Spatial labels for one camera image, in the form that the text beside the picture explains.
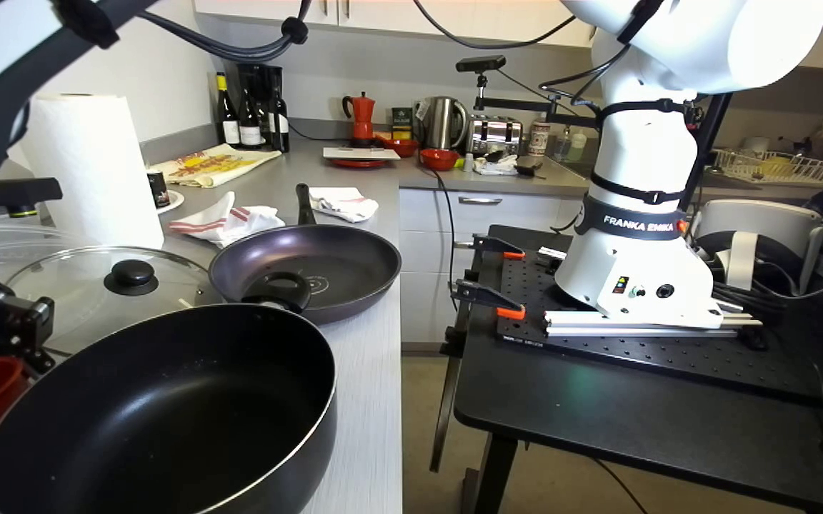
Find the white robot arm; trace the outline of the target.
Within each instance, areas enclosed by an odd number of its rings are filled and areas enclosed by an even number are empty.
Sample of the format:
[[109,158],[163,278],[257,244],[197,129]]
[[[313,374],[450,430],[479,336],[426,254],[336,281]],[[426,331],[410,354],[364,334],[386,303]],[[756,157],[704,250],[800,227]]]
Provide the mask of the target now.
[[[0,0],[0,166],[31,94],[156,0]],[[559,284],[607,326],[717,331],[714,278],[679,230],[699,143],[686,103],[787,76],[823,31],[823,0],[561,0],[600,29],[590,79],[600,154]]]

